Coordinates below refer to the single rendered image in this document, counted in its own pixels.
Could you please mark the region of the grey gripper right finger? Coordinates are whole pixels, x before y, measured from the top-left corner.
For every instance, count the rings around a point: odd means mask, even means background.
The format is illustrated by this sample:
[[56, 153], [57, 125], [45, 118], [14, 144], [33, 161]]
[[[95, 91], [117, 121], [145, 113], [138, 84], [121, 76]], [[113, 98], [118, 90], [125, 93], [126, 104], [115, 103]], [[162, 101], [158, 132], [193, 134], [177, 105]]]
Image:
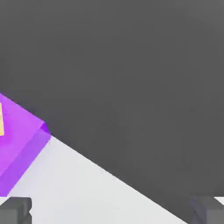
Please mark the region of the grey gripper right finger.
[[224, 205], [211, 196], [194, 196], [190, 200], [193, 216], [190, 224], [224, 224]]

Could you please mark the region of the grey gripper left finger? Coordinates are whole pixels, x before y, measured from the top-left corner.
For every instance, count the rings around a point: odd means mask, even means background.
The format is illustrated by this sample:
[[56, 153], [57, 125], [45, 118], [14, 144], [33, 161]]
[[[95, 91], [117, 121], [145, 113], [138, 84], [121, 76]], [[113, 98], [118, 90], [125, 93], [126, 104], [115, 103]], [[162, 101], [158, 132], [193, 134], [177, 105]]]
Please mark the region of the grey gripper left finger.
[[10, 197], [0, 205], [0, 224], [32, 224], [30, 197]]

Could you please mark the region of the small yellow cube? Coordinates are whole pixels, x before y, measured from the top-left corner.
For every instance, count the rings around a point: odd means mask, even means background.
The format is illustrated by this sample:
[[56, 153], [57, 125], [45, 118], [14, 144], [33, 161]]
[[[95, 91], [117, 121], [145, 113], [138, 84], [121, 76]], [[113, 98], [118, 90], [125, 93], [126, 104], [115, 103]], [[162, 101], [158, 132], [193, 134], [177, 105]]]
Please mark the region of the small yellow cube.
[[0, 137], [3, 135], [4, 135], [4, 120], [3, 120], [2, 104], [0, 102]]

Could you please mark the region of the large purple box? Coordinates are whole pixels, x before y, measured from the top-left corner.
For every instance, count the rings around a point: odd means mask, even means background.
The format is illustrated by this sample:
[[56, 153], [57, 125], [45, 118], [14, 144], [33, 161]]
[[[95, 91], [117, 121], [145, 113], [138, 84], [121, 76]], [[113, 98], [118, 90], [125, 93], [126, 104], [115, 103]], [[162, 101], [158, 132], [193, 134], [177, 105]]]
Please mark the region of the large purple box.
[[0, 93], [0, 196], [9, 194], [51, 138], [44, 121]]

